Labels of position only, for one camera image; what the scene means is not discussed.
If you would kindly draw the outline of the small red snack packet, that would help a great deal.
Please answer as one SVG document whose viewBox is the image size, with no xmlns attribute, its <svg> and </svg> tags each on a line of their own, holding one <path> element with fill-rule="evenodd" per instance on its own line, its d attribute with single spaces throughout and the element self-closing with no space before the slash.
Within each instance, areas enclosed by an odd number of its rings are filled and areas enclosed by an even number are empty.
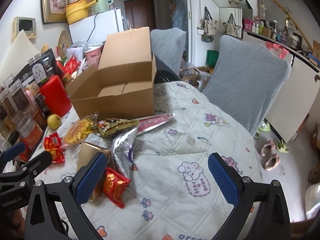
<svg viewBox="0 0 320 240">
<path fill-rule="evenodd" d="M 123 209 L 125 204 L 122 199 L 122 194 L 129 186 L 131 180 L 110 167 L 106 168 L 105 174 L 106 178 L 103 185 L 103 193 L 117 207 Z"/>
</svg>

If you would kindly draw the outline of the far grey chair cover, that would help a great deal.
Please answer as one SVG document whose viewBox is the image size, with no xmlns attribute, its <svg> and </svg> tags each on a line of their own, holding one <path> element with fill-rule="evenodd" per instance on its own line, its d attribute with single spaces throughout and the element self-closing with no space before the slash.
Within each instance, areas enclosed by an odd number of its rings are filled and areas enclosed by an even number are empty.
<svg viewBox="0 0 320 240">
<path fill-rule="evenodd" d="M 187 33 L 178 28 L 154 29 L 150 33 L 151 51 L 176 75 L 179 75 Z"/>
</svg>

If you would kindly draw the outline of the clear jar orange label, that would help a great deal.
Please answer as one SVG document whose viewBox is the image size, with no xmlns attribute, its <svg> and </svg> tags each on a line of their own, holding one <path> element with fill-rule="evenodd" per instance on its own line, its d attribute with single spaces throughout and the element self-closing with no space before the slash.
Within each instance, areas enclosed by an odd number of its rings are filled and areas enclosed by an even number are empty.
<svg viewBox="0 0 320 240">
<path fill-rule="evenodd" d="M 17 124 L 17 130 L 29 148 L 34 151 L 42 138 L 42 129 L 30 114 L 24 115 Z"/>
</svg>

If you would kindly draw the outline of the brown cardboard box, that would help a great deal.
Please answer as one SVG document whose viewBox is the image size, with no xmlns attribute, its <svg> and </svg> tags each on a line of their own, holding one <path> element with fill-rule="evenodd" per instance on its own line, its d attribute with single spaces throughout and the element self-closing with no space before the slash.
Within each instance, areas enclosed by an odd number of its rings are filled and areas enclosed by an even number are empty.
<svg viewBox="0 0 320 240">
<path fill-rule="evenodd" d="M 66 88 L 80 118 L 135 119 L 155 113 L 156 61 L 150 29 L 131 29 L 108 35 L 99 66 L 91 66 Z"/>
</svg>

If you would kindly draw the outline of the waffle snack clear bag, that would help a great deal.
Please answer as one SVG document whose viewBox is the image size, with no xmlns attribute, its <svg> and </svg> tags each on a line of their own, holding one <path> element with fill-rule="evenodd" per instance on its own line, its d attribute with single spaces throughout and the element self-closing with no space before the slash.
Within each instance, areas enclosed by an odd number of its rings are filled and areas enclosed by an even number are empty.
<svg viewBox="0 0 320 240">
<path fill-rule="evenodd" d="M 95 132 L 98 112 L 87 115 L 76 121 L 67 131 L 62 140 L 63 148 L 72 148 L 82 143 L 89 134 Z"/>
</svg>

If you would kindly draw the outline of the yellow pot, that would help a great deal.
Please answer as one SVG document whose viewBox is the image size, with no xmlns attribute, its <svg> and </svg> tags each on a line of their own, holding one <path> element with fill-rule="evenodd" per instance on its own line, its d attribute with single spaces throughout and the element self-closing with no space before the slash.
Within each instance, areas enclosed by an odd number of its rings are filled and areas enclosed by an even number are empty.
<svg viewBox="0 0 320 240">
<path fill-rule="evenodd" d="M 88 3 L 86 0 L 79 0 L 66 6 L 66 18 L 69 25 L 83 20 L 89 16 L 89 8 L 98 3 L 98 0 L 93 0 Z"/>
</svg>

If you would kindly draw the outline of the silver foil snack bag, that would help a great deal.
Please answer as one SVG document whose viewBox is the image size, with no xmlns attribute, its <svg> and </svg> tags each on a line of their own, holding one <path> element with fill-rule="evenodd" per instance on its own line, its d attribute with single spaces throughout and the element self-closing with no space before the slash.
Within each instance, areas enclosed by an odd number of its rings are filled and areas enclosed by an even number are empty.
<svg viewBox="0 0 320 240">
<path fill-rule="evenodd" d="M 133 145 L 136 139 L 138 127 L 128 129 L 125 132 L 118 134 L 111 147 L 111 155 L 113 158 L 116 171 L 130 179 L 133 160 Z"/>
</svg>

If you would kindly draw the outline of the green brown cereal snack bag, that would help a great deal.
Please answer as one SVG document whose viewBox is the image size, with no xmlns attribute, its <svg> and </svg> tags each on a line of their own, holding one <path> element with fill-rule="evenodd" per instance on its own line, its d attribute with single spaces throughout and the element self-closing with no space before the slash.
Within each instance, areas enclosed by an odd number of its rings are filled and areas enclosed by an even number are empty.
<svg viewBox="0 0 320 240">
<path fill-rule="evenodd" d="M 107 118 L 97 122 L 94 129 L 99 132 L 102 137 L 109 137 L 118 131 L 136 127 L 138 125 L 139 120 Z"/>
</svg>

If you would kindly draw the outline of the red plastic canister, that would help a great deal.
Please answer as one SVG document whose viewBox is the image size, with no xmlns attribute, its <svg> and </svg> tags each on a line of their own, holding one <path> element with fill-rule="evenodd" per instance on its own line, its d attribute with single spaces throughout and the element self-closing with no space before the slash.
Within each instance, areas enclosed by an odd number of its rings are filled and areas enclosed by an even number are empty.
<svg viewBox="0 0 320 240">
<path fill-rule="evenodd" d="M 57 75 L 53 75 L 40 87 L 40 93 L 44 97 L 44 102 L 52 114 L 62 117 L 69 112 L 72 103 Z"/>
</svg>

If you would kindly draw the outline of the white bread print bag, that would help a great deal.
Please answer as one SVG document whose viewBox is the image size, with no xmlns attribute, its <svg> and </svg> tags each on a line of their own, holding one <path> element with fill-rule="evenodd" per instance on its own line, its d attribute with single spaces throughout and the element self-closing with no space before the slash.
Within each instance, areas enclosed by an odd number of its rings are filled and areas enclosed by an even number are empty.
<svg viewBox="0 0 320 240">
<path fill-rule="evenodd" d="M 95 133 L 91 133 L 87 136 L 84 142 L 91 144 L 95 147 L 99 147 L 105 150 L 111 150 L 113 140 L 108 138 L 102 138 Z"/>
</svg>

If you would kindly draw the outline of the grey chair cover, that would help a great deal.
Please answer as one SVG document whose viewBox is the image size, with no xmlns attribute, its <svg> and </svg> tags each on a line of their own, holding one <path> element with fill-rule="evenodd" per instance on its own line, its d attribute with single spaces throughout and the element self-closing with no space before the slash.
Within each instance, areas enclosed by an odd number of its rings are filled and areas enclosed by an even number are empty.
<svg viewBox="0 0 320 240">
<path fill-rule="evenodd" d="M 203 94 L 254 135 L 290 72 L 290 64 L 262 44 L 223 35 Z"/>
<path fill-rule="evenodd" d="M 154 29 L 150 33 L 151 51 L 176 75 L 179 75 L 187 33 L 178 28 Z"/>
</svg>

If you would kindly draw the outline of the red wedding egg packet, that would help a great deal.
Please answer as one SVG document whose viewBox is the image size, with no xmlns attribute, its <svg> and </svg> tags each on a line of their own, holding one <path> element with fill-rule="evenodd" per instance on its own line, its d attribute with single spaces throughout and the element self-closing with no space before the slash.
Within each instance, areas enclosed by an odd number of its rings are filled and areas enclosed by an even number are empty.
<svg viewBox="0 0 320 240">
<path fill-rule="evenodd" d="M 62 142 L 58 133 L 52 133 L 44 139 L 44 149 L 51 153 L 53 164 L 63 164 L 65 157 L 63 155 L 63 149 L 61 148 Z"/>
</svg>

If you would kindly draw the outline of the pink snack packet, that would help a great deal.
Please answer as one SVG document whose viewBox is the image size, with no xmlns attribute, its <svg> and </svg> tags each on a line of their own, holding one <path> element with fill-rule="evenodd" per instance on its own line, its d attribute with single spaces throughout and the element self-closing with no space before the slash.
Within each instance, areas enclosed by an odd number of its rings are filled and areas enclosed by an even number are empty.
<svg viewBox="0 0 320 240">
<path fill-rule="evenodd" d="M 167 122 L 173 120 L 174 118 L 175 118 L 174 113 L 160 114 L 160 115 L 153 115 L 153 116 L 139 118 L 137 135 L 141 135 L 143 133 L 151 131 L 163 124 L 166 124 Z"/>
</svg>

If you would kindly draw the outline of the white foam board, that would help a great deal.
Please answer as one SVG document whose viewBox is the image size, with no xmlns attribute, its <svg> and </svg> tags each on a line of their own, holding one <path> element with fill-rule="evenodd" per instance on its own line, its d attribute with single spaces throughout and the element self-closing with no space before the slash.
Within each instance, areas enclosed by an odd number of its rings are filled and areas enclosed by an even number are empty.
<svg viewBox="0 0 320 240">
<path fill-rule="evenodd" d="M 40 51 L 30 42 L 26 33 L 22 30 L 1 63 L 1 86 L 10 74 L 16 76 L 27 65 L 28 60 L 38 53 Z"/>
</svg>

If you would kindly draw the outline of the woven round mat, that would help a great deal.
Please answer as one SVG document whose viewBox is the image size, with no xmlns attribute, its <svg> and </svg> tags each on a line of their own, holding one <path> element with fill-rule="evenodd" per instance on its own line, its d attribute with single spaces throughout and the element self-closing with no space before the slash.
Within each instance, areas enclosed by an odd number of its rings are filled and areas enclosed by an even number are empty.
<svg viewBox="0 0 320 240">
<path fill-rule="evenodd" d="M 57 43 L 57 53 L 61 59 L 66 57 L 66 50 L 72 45 L 72 39 L 68 31 L 63 30 L 60 33 Z"/>
</svg>

